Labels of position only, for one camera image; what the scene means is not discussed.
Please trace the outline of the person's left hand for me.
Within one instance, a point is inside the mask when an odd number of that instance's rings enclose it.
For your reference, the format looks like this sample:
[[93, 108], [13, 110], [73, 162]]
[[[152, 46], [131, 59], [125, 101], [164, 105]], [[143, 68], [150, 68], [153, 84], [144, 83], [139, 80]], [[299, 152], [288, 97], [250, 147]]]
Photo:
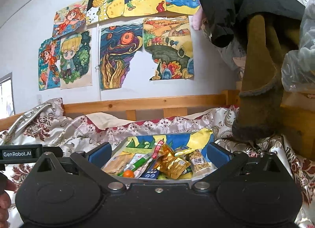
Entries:
[[9, 213], [8, 209], [11, 206], [11, 198], [6, 191], [15, 191], [16, 185], [9, 180], [4, 174], [1, 173], [1, 199], [0, 199], [0, 206], [1, 206], [1, 228], [8, 227], [8, 218]]

